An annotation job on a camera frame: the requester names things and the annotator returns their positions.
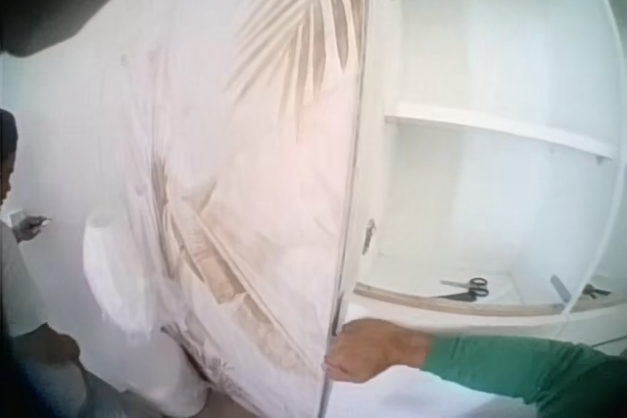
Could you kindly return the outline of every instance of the scissors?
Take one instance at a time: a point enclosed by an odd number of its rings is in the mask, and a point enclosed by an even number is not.
[[[490,291],[488,291],[488,280],[486,278],[470,278],[470,281],[467,283],[440,281],[440,284],[453,286],[455,288],[465,288],[475,298],[485,298],[490,294]]]

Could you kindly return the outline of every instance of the wardrobe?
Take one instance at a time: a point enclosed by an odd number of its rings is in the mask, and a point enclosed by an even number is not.
[[[619,352],[626,46],[627,0],[369,0],[337,328],[377,317]],[[473,278],[487,296],[450,285]],[[382,379],[390,394],[407,374]],[[334,386],[328,416],[354,394]],[[390,400],[359,416],[397,416]]]

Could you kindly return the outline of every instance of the white shelf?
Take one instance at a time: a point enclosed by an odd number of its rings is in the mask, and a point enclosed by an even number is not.
[[[478,298],[474,304],[522,305],[520,295],[507,274],[478,268],[424,265],[417,262],[402,263],[398,259],[380,256],[360,282],[396,294],[434,298],[463,293],[464,288],[445,286],[440,281],[465,282],[473,277],[488,280],[490,294]]]
[[[568,147],[610,160],[615,159],[617,154],[616,147],[587,136],[475,111],[400,102],[395,110],[386,112],[385,117],[389,121],[470,127],[500,132]]]

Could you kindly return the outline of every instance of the white wall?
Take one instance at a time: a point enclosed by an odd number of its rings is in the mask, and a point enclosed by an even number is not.
[[[116,153],[123,153],[116,113],[128,102],[112,95],[110,87],[120,85],[116,70],[124,58],[158,51],[165,37],[182,38],[176,55],[169,56],[180,61],[181,77],[188,76],[194,60],[223,55],[229,24],[220,22],[212,8],[197,8],[205,2],[219,12],[222,3],[233,0],[112,0],[76,37],[27,59],[3,58],[2,106],[16,114],[20,131],[13,191],[4,210],[21,208],[53,218],[40,237],[24,244],[28,268],[53,326],[77,338],[85,365],[119,388],[166,387],[176,380],[179,358],[166,336],[159,334],[146,346],[103,319],[82,274],[85,218],[108,201],[123,178],[112,163],[122,157]],[[180,20],[184,30],[173,28],[172,19]],[[211,101],[221,90],[219,73],[206,66],[201,70],[207,79],[190,76],[182,87],[187,105]],[[189,133],[198,132],[192,122]],[[218,162],[212,150],[219,145],[211,142],[221,134],[219,126],[204,132],[207,150],[190,159],[204,159],[207,168]]]

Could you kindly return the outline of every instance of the green sleeve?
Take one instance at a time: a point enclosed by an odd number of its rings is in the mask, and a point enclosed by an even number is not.
[[[424,370],[476,391],[522,398],[543,418],[604,416],[601,410],[627,395],[627,360],[551,340],[438,338]]]

